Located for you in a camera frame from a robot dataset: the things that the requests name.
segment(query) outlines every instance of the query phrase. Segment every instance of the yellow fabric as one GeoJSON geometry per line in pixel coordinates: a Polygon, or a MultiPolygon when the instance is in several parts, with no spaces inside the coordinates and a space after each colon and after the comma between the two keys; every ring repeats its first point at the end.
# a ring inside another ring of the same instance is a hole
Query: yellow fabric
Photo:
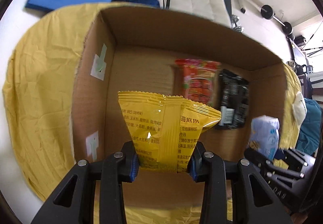
{"type": "MultiPolygon", "coordinates": [[[[301,92],[301,84],[295,72],[286,64],[284,65],[284,71],[287,80],[287,90],[285,95],[283,129],[279,138],[279,148],[294,148],[296,146],[300,128],[297,126],[294,118],[292,106],[297,92],[301,92]]],[[[282,160],[275,160],[274,164],[285,169],[288,167],[282,160]]]]}
{"type": "MultiPolygon", "coordinates": [[[[43,201],[74,165],[69,123],[84,38],[101,9],[120,5],[125,3],[84,4],[53,11],[24,34],[9,60],[3,93],[12,146],[27,183],[43,201]]],[[[288,68],[286,73],[291,84],[280,140],[284,147],[295,146],[298,135],[291,112],[297,82],[288,68]]],[[[98,215],[98,202],[95,206],[98,215]]],[[[128,223],[197,223],[200,213],[195,207],[126,208],[128,223]]]]}

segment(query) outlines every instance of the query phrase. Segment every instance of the metal bolt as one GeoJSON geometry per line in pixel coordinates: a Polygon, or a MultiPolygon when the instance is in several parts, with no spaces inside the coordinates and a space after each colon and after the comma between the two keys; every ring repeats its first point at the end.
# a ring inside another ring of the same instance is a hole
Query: metal bolt
{"type": "Polygon", "coordinates": [[[121,151],[115,152],[113,155],[115,158],[121,158],[123,157],[123,153],[121,151]]]}
{"type": "Polygon", "coordinates": [[[211,157],[214,156],[214,154],[211,151],[205,151],[204,156],[207,157],[207,158],[211,158],[211,157]]]}
{"type": "Polygon", "coordinates": [[[248,160],[246,160],[246,159],[241,159],[240,160],[240,163],[243,165],[243,166],[248,166],[250,163],[249,163],[249,161],[248,160]]]}
{"type": "Polygon", "coordinates": [[[87,161],[85,159],[82,159],[78,162],[79,166],[85,166],[87,164],[87,161]]]}

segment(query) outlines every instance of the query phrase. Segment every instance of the cable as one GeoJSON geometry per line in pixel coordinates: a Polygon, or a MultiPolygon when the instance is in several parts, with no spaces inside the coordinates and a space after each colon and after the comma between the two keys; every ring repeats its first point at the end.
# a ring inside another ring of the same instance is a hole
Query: cable
{"type": "Polygon", "coordinates": [[[305,46],[302,48],[302,50],[304,50],[304,48],[306,47],[306,45],[308,45],[308,42],[314,37],[314,35],[316,34],[316,32],[319,30],[319,28],[321,27],[323,21],[321,21],[319,27],[316,29],[316,31],[313,33],[313,35],[311,36],[311,38],[307,41],[307,43],[305,44],[305,46]]]}
{"type": "Polygon", "coordinates": [[[308,58],[313,58],[313,57],[320,56],[320,55],[323,55],[323,53],[321,53],[321,54],[316,54],[316,55],[313,55],[313,56],[308,56],[308,58]]]}

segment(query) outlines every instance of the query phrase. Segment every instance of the snack package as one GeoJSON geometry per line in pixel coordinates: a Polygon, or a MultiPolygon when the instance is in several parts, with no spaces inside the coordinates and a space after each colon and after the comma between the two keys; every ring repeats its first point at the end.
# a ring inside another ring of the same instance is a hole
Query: snack package
{"type": "Polygon", "coordinates": [[[142,168],[186,172],[201,132],[221,113],[181,96],[119,92],[119,105],[142,168]]]}
{"type": "Polygon", "coordinates": [[[249,82],[228,70],[219,75],[221,120],[217,129],[243,127],[248,114],[249,82]]]}
{"type": "Polygon", "coordinates": [[[270,116],[260,116],[251,121],[251,135],[248,146],[273,160],[278,149],[279,120],[270,116]]]}
{"type": "Polygon", "coordinates": [[[175,63],[183,68],[183,96],[208,106],[214,105],[214,75],[220,63],[211,60],[177,59],[175,63]]]}

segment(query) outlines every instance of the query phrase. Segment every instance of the yellow snack bag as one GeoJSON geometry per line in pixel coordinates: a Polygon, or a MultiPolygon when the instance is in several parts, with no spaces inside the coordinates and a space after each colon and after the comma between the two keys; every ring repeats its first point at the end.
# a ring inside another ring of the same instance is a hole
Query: yellow snack bag
{"type": "Polygon", "coordinates": [[[140,166],[153,171],[185,172],[201,132],[221,119],[219,111],[182,96],[119,92],[119,105],[140,166]]]}
{"type": "Polygon", "coordinates": [[[220,111],[205,104],[184,99],[183,113],[180,117],[177,172],[186,172],[200,134],[216,125],[220,119],[220,111]]]}

